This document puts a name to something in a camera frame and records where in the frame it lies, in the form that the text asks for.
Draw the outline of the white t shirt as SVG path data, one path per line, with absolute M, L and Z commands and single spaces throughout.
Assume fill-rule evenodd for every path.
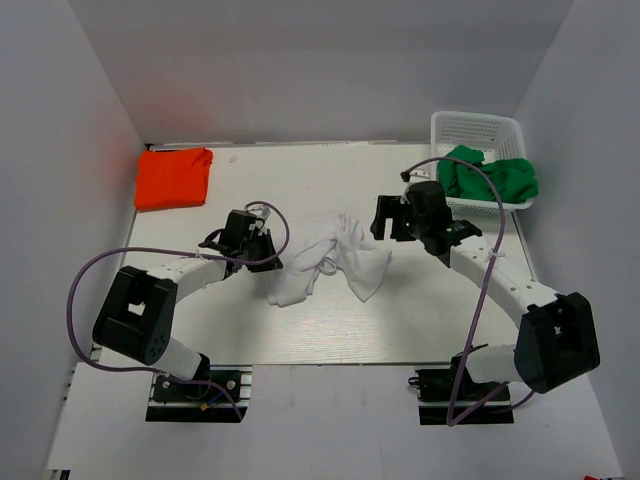
M 283 268 L 268 277 L 268 302 L 281 308 L 301 303 L 313 294 L 320 276 L 338 272 L 356 298 L 366 302 L 381 286 L 391 259 L 392 252 L 374 246 L 361 221 L 347 213 L 293 227 L 281 256 Z

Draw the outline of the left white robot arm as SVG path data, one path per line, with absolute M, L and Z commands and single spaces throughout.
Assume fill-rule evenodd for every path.
M 157 373 L 177 378 L 188 398 L 199 399 L 211 387 L 210 361 L 172 337 L 176 305 L 241 269 L 252 273 L 283 267 L 267 220 L 278 210 L 251 202 L 229 213 L 223 229 L 209 234 L 194 252 L 142 270 L 122 267 L 108 291 L 92 331 L 93 341 Z

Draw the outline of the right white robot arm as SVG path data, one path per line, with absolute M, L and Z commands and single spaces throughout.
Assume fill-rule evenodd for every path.
M 409 185 L 401 196 L 377 199 L 371 233 L 377 240 L 419 241 L 427 253 L 474 283 L 518 330 L 513 345 L 479 346 L 451 374 L 453 390 L 472 399 L 488 383 L 518 382 L 547 393 L 599 367 L 601 357 L 589 301 L 533 280 L 490 247 L 482 231 L 456 220 L 436 181 Z

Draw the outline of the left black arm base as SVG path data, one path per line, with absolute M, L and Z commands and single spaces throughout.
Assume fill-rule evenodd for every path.
M 245 416 L 252 386 L 251 367 L 212 367 L 209 382 L 220 385 L 235 402 L 241 416 L 225 394 L 211 386 L 181 385 L 165 375 L 155 375 L 145 421 L 150 423 L 235 424 Z

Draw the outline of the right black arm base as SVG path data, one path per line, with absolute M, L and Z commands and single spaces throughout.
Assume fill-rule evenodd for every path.
M 455 374 L 449 368 L 418 369 L 408 379 L 408 385 L 415 390 L 421 426 L 446 426 L 447 411 L 451 399 Z M 459 388 L 453 418 L 482 400 L 500 386 L 490 382 L 476 384 L 464 373 Z M 461 425 L 501 425 L 513 424 L 511 397 L 507 387 L 485 404 L 465 417 Z

